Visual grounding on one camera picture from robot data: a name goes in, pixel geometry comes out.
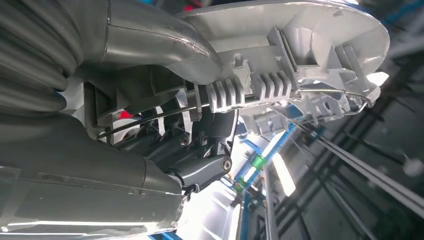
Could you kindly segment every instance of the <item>red object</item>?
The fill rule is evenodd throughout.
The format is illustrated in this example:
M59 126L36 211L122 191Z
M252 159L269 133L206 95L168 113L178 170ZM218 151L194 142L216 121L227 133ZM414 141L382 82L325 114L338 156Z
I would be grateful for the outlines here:
M134 115L129 114L127 111L122 111L119 115L118 119L130 119L132 118Z
M190 12L191 10L195 9L192 5L187 5L184 7L184 12Z

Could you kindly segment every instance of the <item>ceiling light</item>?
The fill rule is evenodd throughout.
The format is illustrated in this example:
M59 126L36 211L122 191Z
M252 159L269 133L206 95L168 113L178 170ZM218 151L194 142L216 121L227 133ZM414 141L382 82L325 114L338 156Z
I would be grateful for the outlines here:
M379 72L368 74L366 78L371 83L380 87L389 78L389 75L383 71L379 71Z
M290 176L289 170L287 169L283 158L279 153L274 154L272 157L272 163L274 164L285 195L287 197L290 196L296 190L296 186L293 182L292 176Z

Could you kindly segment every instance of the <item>screw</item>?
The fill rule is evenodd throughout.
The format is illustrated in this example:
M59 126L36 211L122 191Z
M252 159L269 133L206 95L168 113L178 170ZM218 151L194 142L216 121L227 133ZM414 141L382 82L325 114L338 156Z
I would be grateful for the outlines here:
M225 172L231 169L231 160L226 158L222 163L222 170Z
M180 144L182 147L187 146L187 144L189 144L189 138L188 138L187 136L183 136L183 137L181 138L181 141L179 142L179 144Z

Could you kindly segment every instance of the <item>flexible hose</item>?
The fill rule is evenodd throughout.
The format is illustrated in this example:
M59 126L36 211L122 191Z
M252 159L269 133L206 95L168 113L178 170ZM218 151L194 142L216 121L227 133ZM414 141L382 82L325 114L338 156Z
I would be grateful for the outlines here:
M55 0L0 1L0 107L56 112L56 91L84 60L80 35Z

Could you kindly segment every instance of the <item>green component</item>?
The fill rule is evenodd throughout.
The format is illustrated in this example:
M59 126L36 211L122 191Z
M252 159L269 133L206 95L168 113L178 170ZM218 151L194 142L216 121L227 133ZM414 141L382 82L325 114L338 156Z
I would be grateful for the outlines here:
M234 185L234 189L237 193L241 193L243 192L243 189L245 189L246 186L246 182L243 181L243 179L239 179L235 185Z
M252 162L252 166L255 167L256 169L261 169L262 166L264 166L267 163L267 160L265 159L265 157L261 156L261 155L257 155L253 162Z

